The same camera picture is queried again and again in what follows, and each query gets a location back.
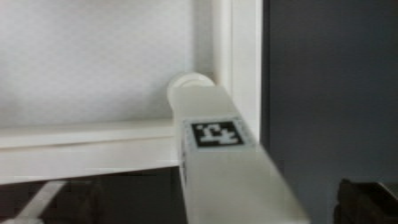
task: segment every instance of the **dark background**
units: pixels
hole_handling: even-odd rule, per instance
[[[313,223],[338,183],[398,181],[398,1],[265,1],[263,142]]]

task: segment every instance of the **black object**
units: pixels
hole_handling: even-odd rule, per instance
[[[0,186],[0,222],[13,219],[46,182]],[[98,178],[70,179],[41,214],[46,224],[105,224],[103,191]]]
[[[334,224],[398,224],[398,200],[380,183],[343,180],[334,209]]]

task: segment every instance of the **white frame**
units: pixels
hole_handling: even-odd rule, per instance
[[[213,0],[215,82],[256,138],[261,107],[261,0]],[[0,130],[0,184],[180,166],[173,121]]]

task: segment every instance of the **white ledge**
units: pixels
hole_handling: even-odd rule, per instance
[[[0,129],[0,148],[36,147],[174,136],[173,120]]]

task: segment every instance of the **square tag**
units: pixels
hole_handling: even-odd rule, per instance
[[[194,122],[190,128],[197,148],[245,145],[233,121]]]

